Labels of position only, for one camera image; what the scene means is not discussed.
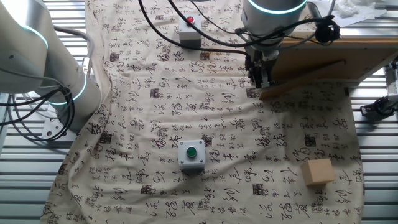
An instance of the metal grating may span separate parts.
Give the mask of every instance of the metal grating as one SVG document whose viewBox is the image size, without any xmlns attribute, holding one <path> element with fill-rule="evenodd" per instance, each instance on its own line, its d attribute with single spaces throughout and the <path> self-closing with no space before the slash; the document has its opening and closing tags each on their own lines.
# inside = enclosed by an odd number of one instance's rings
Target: metal grating
<svg viewBox="0 0 398 224">
<path fill-rule="evenodd" d="M 50 0 L 48 6 L 53 23 L 85 32 L 84 1 Z M 377 8 L 388 13 L 373 21 L 364 21 L 342 29 L 351 36 L 398 36 L 398 0 L 377 3 Z M 81 63 L 87 53 L 82 38 L 58 33 L 63 43 Z M 377 123 L 366 121 L 359 111 L 361 105 L 387 95 L 386 79 L 380 70 L 359 86 L 351 88 L 351 102 L 356 121 L 365 173 L 364 224 L 398 223 L 398 115 Z M 22 114 L 30 111 L 22 107 Z M 29 118 L 28 126 L 41 134 L 43 120 L 38 115 Z M 0 223 L 38 223 L 47 195 L 58 168 L 71 142 L 37 145 L 9 128 L 0 155 Z"/>
</svg>

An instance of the green button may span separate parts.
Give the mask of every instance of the green button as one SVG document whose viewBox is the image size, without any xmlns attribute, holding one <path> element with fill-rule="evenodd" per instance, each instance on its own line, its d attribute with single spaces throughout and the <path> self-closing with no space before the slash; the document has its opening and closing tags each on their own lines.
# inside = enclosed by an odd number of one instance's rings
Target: green button
<svg viewBox="0 0 398 224">
<path fill-rule="evenodd" d="M 187 149 L 187 156 L 191 158 L 197 156 L 197 149 L 195 147 L 189 147 Z"/>
</svg>

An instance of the wooden cube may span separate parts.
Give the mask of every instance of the wooden cube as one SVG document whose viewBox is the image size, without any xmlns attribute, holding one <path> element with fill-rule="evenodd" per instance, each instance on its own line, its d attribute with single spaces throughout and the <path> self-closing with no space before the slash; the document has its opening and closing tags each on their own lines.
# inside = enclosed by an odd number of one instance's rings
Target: wooden cube
<svg viewBox="0 0 398 224">
<path fill-rule="evenodd" d="M 309 160 L 301 166 L 305 185 L 324 185 L 336 180 L 330 159 Z"/>
</svg>

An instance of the tablecloth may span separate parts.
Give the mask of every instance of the tablecloth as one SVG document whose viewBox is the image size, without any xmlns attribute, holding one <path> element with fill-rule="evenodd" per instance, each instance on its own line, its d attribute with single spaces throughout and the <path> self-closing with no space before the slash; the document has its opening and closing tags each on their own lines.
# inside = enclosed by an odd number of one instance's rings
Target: tablecloth
<svg viewBox="0 0 398 224">
<path fill-rule="evenodd" d="M 167 1 L 144 4 L 178 40 Z M 199 6 L 221 26 L 241 27 L 241 1 Z M 342 84 L 314 83 L 263 102 L 244 56 L 167 43 L 137 1 L 86 0 L 86 23 L 102 102 L 59 169 L 41 223 L 360 223 L 363 167 Z M 203 30 L 240 41 L 207 22 Z M 206 146 L 199 174 L 178 166 L 178 142 L 188 140 Z M 300 166 L 323 158 L 336 180 L 306 187 Z"/>
</svg>

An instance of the red button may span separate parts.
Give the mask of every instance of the red button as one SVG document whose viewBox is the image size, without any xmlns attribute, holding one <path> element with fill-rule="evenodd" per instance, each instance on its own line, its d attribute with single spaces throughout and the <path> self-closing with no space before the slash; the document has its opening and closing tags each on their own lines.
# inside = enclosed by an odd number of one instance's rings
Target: red button
<svg viewBox="0 0 398 224">
<path fill-rule="evenodd" d="M 195 22 L 195 19 L 194 19 L 192 16 L 188 17 L 187 20 L 188 20 L 190 23 L 192 23 L 192 24 Z"/>
</svg>

